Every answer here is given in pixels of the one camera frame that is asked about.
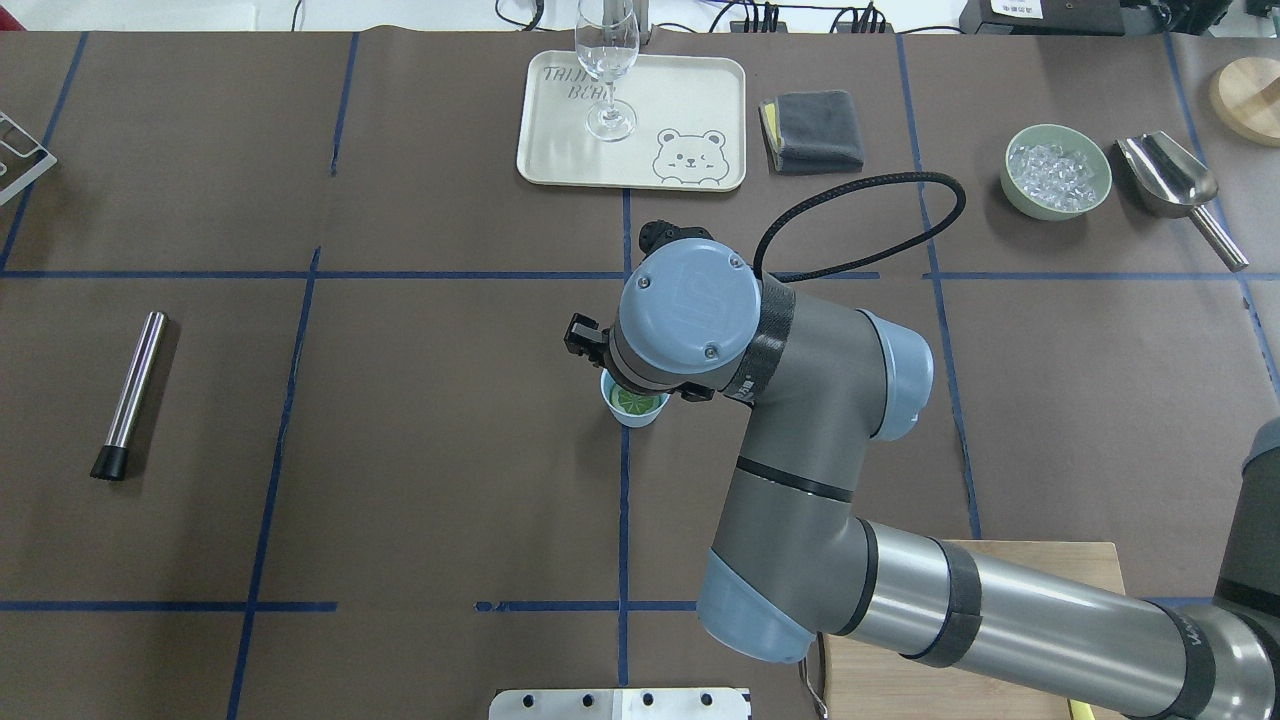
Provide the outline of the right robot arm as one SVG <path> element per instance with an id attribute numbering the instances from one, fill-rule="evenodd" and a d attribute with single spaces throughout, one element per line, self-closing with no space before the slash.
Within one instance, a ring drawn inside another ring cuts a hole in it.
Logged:
<path id="1" fill-rule="evenodd" d="M 634 393 L 749 406 L 696 602 L 731 650 L 796 664 L 846 635 L 1130 719 L 1277 716 L 1276 420 L 1242 464 L 1212 601 L 1172 607 L 856 516 L 869 443 L 929 400 L 929 345 L 714 240 L 650 249 L 613 324 L 575 314 L 564 345 Z"/>

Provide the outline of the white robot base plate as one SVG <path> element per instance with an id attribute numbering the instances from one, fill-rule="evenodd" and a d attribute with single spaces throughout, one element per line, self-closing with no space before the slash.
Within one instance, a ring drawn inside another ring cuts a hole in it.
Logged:
<path id="1" fill-rule="evenodd" d="M 732 687 L 509 689 L 489 719 L 751 719 L 750 692 Z"/>

